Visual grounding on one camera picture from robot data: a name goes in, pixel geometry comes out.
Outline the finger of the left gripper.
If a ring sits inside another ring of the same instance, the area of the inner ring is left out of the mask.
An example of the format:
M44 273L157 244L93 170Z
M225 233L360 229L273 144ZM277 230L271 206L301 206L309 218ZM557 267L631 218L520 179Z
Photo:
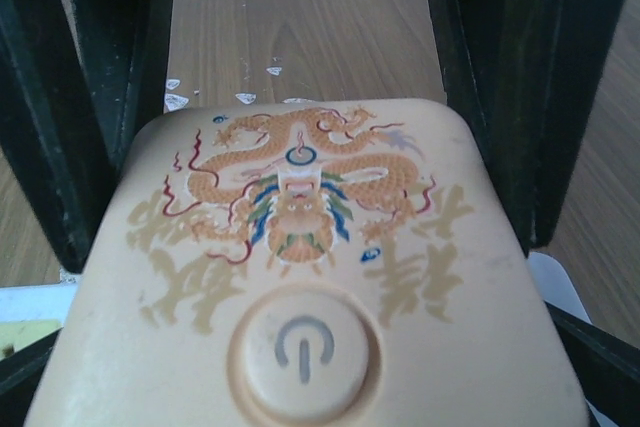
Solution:
M83 270L135 135L164 107L173 0L1 0L1 147Z
M550 243L625 0L428 0L448 105L521 247Z

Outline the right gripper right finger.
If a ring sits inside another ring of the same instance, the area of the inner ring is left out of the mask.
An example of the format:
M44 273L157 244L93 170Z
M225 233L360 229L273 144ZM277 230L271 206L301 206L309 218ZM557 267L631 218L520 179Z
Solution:
M619 426L639 424L639 349L547 305L586 400Z

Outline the white power strip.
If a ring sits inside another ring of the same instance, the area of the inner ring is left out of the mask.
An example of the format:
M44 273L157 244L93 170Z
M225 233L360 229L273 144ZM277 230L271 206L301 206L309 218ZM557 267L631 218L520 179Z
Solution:
M592 323L569 275L557 259L533 252L528 262L536 289L543 300L587 324ZM76 288L75 276L59 284L3 287L1 321L43 322L49 331L55 330L64 324Z

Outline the tan wooden plug adapter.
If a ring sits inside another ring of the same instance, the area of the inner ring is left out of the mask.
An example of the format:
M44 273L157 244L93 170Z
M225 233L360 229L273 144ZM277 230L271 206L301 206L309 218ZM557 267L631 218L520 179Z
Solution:
M422 99L135 137L29 426L586 426L467 123Z

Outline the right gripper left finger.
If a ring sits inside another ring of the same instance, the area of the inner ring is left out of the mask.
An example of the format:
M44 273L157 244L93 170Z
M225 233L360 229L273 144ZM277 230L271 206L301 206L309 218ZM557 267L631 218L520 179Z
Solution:
M0 426L24 425L60 329L1 361Z

